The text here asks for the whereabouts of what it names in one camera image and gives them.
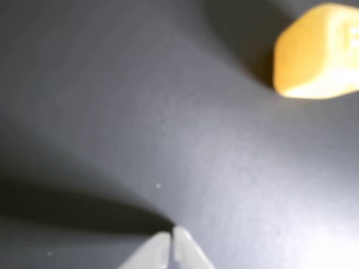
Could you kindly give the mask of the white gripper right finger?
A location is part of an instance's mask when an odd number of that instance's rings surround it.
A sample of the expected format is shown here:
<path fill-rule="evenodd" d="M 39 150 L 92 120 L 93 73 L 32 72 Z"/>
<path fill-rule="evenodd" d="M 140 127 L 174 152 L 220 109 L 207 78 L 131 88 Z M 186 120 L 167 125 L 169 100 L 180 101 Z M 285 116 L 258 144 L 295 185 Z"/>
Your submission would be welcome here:
<path fill-rule="evenodd" d="M 173 257 L 181 268 L 215 269 L 210 259 L 184 227 L 173 228 L 173 244 Z"/>

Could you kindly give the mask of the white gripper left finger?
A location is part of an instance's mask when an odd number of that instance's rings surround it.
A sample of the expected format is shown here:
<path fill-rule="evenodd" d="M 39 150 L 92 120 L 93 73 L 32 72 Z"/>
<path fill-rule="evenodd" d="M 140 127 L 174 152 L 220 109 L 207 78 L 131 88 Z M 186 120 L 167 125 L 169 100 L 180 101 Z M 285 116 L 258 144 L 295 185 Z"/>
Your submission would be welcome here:
<path fill-rule="evenodd" d="M 131 254 L 120 269 L 162 269 L 168 268 L 171 249 L 169 232 L 159 232 L 149 238 Z"/>

